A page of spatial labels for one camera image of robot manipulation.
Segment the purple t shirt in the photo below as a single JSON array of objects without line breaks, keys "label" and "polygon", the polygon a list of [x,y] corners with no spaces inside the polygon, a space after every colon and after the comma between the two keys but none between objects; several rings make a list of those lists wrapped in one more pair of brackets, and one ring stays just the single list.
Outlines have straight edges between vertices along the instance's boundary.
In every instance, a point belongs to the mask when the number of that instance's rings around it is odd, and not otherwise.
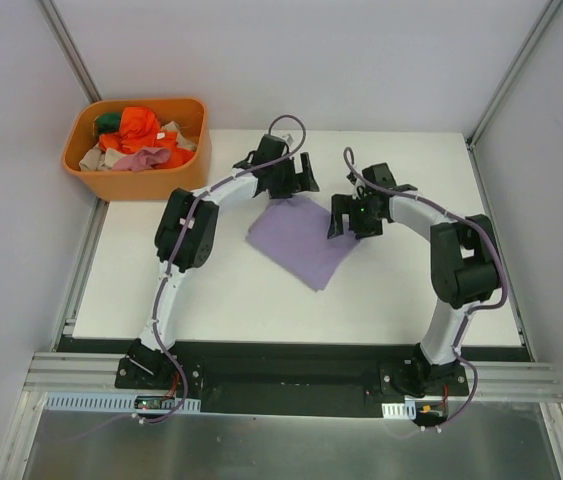
[{"label": "purple t shirt", "polygon": [[246,240],[309,288],[320,291],[358,245],[349,232],[328,238],[329,226],[328,210],[295,196],[271,202],[250,226]]}]

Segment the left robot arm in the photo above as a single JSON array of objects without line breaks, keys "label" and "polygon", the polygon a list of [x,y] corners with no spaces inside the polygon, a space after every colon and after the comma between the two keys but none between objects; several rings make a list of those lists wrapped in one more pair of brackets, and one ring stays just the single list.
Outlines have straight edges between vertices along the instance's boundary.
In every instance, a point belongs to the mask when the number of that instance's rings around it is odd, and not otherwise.
[{"label": "left robot arm", "polygon": [[310,155],[267,133],[215,184],[172,191],[154,238],[159,260],[155,299],[144,329],[118,364],[115,386],[158,390],[187,381],[170,349],[177,341],[186,279],[209,259],[220,213],[261,193],[285,200],[318,190]]}]

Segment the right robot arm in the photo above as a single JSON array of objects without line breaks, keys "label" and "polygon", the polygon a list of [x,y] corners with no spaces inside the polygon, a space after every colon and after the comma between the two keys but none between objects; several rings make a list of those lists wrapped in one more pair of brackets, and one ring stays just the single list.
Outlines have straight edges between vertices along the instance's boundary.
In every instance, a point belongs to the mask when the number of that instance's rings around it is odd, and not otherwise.
[{"label": "right robot arm", "polygon": [[490,219],[461,217],[424,197],[410,184],[398,185],[387,164],[376,164],[347,179],[351,194],[331,197],[330,239],[349,231],[358,240],[383,234],[383,223],[398,223],[426,240],[437,302],[426,334],[409,362],[392,376],[392,387],[408,396],[434,394],[461,373],[462,342],[471,319],[496,290],[507,296],[501,259]]}]

